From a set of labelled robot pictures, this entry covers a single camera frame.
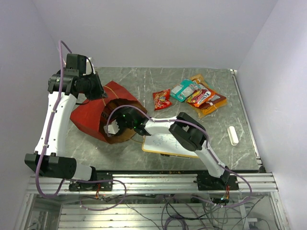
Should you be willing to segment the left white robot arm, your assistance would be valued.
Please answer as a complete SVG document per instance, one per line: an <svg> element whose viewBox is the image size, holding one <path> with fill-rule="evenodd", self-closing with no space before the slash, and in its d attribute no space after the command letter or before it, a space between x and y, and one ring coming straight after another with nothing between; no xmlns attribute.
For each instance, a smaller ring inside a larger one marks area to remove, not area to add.
<svg viewBox="0 0 307 230"><path fill-rule="evenodd" d="M26 154L25 164L39 176L81 180L86 190L97 187L95 169L65 157L65 139L71 113L79 94L88 101L107 96L93 67L86 73L89 58L68 54L66 67L48 80L48 109L41 137L33 154Z"/></svg>

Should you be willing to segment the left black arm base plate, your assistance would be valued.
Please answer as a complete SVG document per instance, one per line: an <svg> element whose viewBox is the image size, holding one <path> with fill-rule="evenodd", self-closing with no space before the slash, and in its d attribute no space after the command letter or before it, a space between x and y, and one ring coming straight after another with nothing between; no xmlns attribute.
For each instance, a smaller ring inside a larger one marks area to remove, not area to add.
<svg viewBox="0 0 307 230"><path fill-rule="evenodd" d="M110 173L97 173L98 182L93 181L73 181L69 185L70 192L87 191L111 191L113 187L113 175Z"/></svg>

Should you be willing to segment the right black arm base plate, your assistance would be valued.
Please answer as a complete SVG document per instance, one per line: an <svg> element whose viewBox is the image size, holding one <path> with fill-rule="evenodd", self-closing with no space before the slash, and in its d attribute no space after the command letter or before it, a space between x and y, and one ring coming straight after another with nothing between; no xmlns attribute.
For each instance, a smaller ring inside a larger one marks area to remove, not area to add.
<svg viewBox="0 0 307 230"><path fill-rule="evenodd" d="M237 177L233 175L230 175L227 182L223 182L221 179L211 177L208 174L198 174L193 182L197 185L199 191L239 190Z"/></svg>

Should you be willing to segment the red paper bag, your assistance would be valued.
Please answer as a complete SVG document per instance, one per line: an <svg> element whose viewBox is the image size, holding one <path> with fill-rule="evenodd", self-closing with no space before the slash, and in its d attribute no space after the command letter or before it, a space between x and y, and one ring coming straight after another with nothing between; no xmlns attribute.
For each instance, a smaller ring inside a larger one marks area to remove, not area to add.
<svg viewBox="0 0 307 230"><path fill-rule="evenodd" d="M107 98L85 100L85 105L80 105L72 111L70 120L83 133L108 144L127 141L136 134L135 131L126 129L118 136L107 136L104 126L109 115L120 105L133 105L145 113L147 110L126 88L114 81L106 84L104 90L107 93Z"/></svg>

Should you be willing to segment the orange Fox's candy packet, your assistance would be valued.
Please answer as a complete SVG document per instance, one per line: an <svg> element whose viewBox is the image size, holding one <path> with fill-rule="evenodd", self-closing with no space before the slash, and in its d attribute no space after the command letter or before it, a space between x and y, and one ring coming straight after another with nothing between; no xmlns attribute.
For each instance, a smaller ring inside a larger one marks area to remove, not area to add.
<svg viewBox="0 0 307 230"><path fill-rule="evenodd" d="M204 103L208 102L215 96L215 92L210 89L200 89L190 95L186 102L190 105L193 105L196 108L199 108Z"/></svg>

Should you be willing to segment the teal Fox's candy packet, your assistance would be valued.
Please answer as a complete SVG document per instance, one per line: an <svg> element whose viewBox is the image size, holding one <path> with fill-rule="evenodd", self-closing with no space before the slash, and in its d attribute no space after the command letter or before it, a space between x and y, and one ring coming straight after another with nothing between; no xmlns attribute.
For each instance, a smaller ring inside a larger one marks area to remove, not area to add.
<svg viewBox="0 0 307 230"><path fill-rule="evenodd" d="M170 96L178 100L179 102L185 101L198 89L197 83L194 81L184 79L181 83L177 84L171 91Z"/></svg>

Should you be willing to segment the red small snack packet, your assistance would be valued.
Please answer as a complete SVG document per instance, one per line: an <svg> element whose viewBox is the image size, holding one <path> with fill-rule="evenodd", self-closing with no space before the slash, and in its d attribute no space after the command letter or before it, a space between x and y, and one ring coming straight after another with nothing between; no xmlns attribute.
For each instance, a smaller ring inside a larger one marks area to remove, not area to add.
<svg viewBox="0 0 307 230"><path fill-rule="evenodd" d="M153 93L155 111L166 109L172 105L172 102L170 101L170 92L170 89L166 89Z"/></svg>

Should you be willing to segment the orange striped snack packet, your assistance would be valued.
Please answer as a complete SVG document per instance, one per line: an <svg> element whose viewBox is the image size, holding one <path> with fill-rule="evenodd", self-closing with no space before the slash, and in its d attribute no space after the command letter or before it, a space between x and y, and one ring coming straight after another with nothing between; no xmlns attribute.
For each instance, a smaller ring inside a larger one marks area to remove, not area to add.
<svg viewBox="0 0 307 230"><path fill-rule="evenodd" d="M205 86L206 88L209 88L210 90L214 91L215 94L218 93L216 90L213 89L212 86L210 86L207 81L204 79L204 77L201 75L201 74L197 74L193 77L190 77L189 78L190 80L196 82L196 83L200 83L202 84L203 86ZM203 118L205 117L206 115L210 114L210 113L213 113L214 111L216 111L217 109L210 109L210 110L201 110L199 108L196 108L194 107L193 105L190 105L191 108L193 108L196 113L198 114L198 117L199 118Z"/></svg>

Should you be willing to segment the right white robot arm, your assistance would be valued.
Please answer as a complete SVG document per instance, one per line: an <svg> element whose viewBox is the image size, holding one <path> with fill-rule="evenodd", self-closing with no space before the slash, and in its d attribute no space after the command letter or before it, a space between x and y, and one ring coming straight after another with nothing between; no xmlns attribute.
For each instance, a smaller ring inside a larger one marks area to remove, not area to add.
<svg viewBox="0 0 307 230"><path fill-rule="evenodd" d="M171 118L154 118L132 105L119 106L114 114L120 131L128 128L141 136L149 137L171 135L185 150L200 158L214 188L220 190L228 185L229 168L211 148L205 128L188 114L181 112Z"/></svg>

